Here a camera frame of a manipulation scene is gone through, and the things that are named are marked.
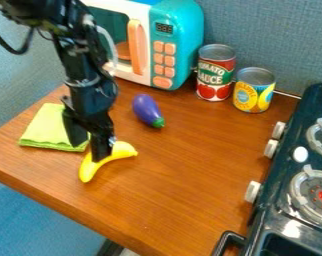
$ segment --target tomato sauce can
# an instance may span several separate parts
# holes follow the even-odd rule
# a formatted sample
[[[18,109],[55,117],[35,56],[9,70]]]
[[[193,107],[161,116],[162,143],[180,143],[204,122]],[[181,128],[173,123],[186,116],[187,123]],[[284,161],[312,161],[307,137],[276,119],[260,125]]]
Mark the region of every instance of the tomato sauce can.
[[[209,44],[199,49],[197,94],[208,101],[222,101],[231,93],[236,53],[224,44]]]
[[[264,68],[241,69],[237,73],[233,104],[244,112],[264,112],[269,108],[275,84],[275,76]]]

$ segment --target black cable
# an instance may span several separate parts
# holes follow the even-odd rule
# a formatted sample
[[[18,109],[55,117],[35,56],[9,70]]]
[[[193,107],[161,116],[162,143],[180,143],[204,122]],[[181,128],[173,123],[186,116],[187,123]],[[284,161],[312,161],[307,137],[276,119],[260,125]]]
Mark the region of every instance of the black cable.
[[[46,39],[48,41],[53,41],[53,38],[47,38],[42,32],[41,30],[38,28],[37,31],[39,32],[39,35],[43,38]]]
[[[22,55],[28,51],[33,35],[34,35],[34,28],[31,28],[27,34],[24,44],[18,50],[13,49],[9,44],[7,44],[6,41],[4,41],[4,39],[1,36],[0,36],[0,45],[12,54]]]

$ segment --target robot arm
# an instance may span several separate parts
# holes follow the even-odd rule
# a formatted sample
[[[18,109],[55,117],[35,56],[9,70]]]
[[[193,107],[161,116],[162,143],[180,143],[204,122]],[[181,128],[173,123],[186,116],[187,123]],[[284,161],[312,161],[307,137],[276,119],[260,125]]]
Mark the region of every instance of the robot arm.
[[[34,29],[51,34],[70,89],[70,97],[61,99],[70,142],[79,145],[90,132],[92,161],[110,155],[115,136],[108,111],[118,90],[113,77],[102,69],[107,53],[88,8],[80,0],[0,0],[0,10],[8,19],[31,27],[19,50],[0,37],[0,44],[11,53],[23,54],[29,49]]]

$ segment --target microwave display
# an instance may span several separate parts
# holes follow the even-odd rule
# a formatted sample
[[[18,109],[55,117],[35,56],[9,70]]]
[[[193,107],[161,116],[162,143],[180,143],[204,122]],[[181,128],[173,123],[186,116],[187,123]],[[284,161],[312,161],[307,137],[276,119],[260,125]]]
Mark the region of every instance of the microwave display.
[[[156,22],[156,30],[168,34],[173,34],[173,26]]]

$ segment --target wooden tabletop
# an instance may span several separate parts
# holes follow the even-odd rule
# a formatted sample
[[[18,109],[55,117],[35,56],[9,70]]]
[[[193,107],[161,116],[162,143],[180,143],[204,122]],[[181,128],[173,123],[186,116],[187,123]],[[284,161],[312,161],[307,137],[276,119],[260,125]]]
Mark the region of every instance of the wooden tabletop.
[[[137,157],[111,162],[83,184],[84,154],[18,146],[42,104],[68,93],[61,86],[0,128],[0,182],[141,255],[210,255],[225,230],[244,235],[251,211],[244,193],[265,176],[264,147],[297,100],[275,95],[267,112],[246,114],[231,98],[198,99],[193,80],[174,92],[117,81],[111,117]],[[165,128],[137,120],[131,102],[138,93],[158,102]]]

